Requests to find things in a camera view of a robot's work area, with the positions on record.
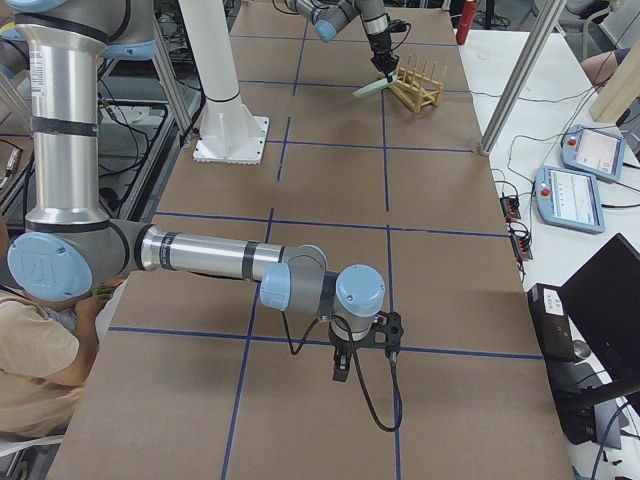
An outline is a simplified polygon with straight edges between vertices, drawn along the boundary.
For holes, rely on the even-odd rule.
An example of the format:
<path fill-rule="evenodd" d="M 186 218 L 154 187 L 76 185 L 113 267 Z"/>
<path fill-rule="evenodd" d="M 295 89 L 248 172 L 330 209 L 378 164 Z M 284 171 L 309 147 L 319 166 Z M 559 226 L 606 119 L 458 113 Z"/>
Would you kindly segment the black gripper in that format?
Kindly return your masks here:
<path fill-rule="evenodd" d="M 384 30 L 376 34 L 368 34 L 367 39 L 372 51 L 371 62 L 380 73 L 389 73 L 386 76 L 388 84 L 393 84 L 398 80 L 395 71 L 399 57 L 393 52 L 391 42 L 391 32 Z"/>
<path fill-rule="evenodd" d="M 373 342 L 373 331 L 370 330 L 366 336 L 357 334 L 354 341 L 344 339 L 337 335 L 333 329 L 328 330 L 329 340 L 334 345 L 333 373 L 332 380 L 345 383 L 350 370 L 350 357 L 353 352 L 365 346 L 371 346 Z"/>

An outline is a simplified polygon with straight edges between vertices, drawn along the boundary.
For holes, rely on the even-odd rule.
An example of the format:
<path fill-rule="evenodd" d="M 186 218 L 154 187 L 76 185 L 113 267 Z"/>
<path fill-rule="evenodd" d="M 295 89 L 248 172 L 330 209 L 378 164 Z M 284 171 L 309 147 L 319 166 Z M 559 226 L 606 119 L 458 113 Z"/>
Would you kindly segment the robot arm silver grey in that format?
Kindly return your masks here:
<path fill-rule="evenodd" d="M 335 380 L 359 369 L 357 351 L 377 333 L 386 336 L 387 358 L 396 358 L 401 329 L 382 309 L 385 285 L 374 268 L 332 272 L 312 245 L 168 232 L 100 208 L 98 60 L 154 56 L 151 2 L 15 1 L 12 9 L 28 45 L 36 175 L 35 206 L 8 253 L 22 289 L 62 301 L 119 274 L 155 269 L 252 281 L 264 306 L 328 323 Z"/>
<path fill-rule="evenodd" d="M 334 40 L 354 19 L 359 18 L 373 54 L 371 62 L 382 75 L 382 79 L 370 87 L 381 89 L 396 81 L 399 57 L 394 53 L 391 34 L 406 31 L 409 23 L 391 19 L 383 1 L 341 0 L 327 4 L 315 0 L 286 0 L 284 4 L 289 11 L 302 15 L 311 23 L 325 43 Z"/>

